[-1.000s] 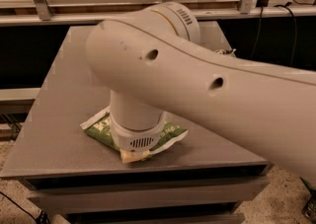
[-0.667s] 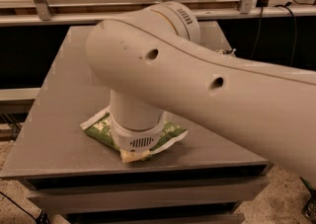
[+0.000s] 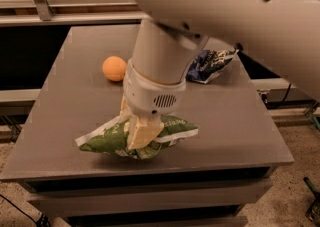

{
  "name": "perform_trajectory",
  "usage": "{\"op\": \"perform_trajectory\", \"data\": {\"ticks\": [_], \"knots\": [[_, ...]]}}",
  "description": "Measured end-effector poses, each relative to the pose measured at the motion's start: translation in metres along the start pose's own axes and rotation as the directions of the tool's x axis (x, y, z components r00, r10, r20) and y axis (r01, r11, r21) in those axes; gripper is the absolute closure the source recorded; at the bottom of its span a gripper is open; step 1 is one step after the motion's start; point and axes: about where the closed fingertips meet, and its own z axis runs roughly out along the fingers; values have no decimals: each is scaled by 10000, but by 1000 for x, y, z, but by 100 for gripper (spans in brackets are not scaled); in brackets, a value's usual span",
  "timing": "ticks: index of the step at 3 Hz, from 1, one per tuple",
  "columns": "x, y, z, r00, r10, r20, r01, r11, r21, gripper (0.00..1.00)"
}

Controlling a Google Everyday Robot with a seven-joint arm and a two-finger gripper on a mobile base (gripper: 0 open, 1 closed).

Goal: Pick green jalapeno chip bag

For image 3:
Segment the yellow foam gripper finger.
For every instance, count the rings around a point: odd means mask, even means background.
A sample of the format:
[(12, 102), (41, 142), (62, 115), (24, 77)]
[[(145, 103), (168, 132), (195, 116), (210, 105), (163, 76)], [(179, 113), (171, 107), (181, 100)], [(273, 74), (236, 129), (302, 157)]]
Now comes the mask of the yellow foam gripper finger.
[(132, 116), (132, 110), (127, 104), (127, 100), (125, 96), (122, 96), (120, 114), (119, 114), (119, 122), (125, 122), (129, 120)]
[(159, 116), (145, 117), (133, 115), (129, 120), (127, 148), (142, 149), (154, 140), (164, 128)]

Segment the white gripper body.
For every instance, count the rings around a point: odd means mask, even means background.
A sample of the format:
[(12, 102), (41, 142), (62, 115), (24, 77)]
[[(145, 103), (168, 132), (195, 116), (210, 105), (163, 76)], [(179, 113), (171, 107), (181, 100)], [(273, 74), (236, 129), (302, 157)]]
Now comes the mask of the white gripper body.
[(128, 62), (124, 82), (124, 97), (132, 112), (139, 116), (168, 115), (180, 105), (186, 81), (164, 85), (150, 81)]

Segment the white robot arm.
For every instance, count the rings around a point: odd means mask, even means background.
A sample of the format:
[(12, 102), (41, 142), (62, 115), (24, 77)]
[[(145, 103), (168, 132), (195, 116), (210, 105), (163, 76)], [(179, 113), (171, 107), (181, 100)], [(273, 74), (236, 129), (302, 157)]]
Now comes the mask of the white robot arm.
[(135, 0), (145, 13), (124, 78), (121, 117), (140, 149), (175, 111), (185, 75), (209, 38), (244, 52), (320, 100), (319, 0)]

